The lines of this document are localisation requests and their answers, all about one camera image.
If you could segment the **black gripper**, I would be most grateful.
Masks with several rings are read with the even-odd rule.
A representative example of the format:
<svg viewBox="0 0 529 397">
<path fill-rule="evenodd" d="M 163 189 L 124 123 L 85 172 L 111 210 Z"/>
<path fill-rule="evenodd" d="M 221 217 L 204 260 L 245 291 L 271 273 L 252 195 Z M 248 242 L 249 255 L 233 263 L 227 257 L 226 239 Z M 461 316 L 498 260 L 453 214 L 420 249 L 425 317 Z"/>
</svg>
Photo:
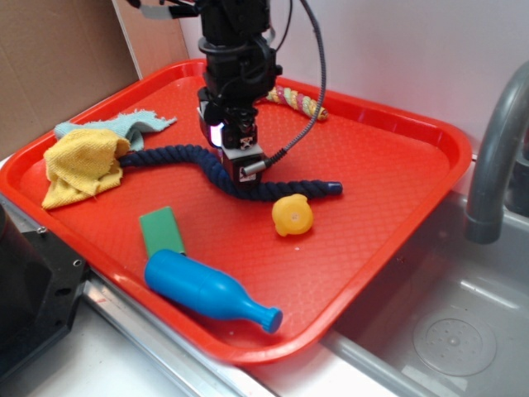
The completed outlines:
<svg viewBox="0 0 529 397">
<path fill-rule="evenodd" d="M 276 51 L 262 36 L 241 44 L 214 45 L 204 37 L 205 86 L 198 91 L 202 130 L 211 146 L 249 150 L 258 143 L 255 103 L 266 97 L 282 74 Z"/>
</svg>

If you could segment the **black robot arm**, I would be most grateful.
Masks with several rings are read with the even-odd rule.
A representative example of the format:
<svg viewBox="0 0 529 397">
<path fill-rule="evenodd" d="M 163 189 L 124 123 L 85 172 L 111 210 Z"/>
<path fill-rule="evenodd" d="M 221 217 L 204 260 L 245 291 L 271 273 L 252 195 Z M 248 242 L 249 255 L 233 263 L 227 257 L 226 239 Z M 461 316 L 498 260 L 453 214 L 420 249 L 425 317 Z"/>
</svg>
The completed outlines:
<svg viewBox="0 0 529 397">
<path fill-rule="evenodd" d="M 161 1 L 129 4 L 149 19 L 199 17 L 198 49 L 206 57 L 205 86 L 198 92 L 206 128 L 220 125 L 220 146 L 248 150 L 258 143 L 255 103 L 275 86 L 282 68 L 264 33 L 270 29 L 268 1 Z"/>
</svg>

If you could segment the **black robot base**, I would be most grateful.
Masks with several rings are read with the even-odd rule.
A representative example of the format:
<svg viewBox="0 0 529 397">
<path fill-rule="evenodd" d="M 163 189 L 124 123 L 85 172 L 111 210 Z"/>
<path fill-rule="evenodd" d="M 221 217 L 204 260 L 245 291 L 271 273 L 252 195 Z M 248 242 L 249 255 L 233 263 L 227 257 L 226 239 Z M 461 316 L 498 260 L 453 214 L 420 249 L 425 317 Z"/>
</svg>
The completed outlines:
<svg viewBox="0 0 529 397">
<path fill-rule="evenodd" d="M 1 209 L 1 381 L 71 331 L 87 274 L 53 232 L 22 232 Z"/>
</svg>

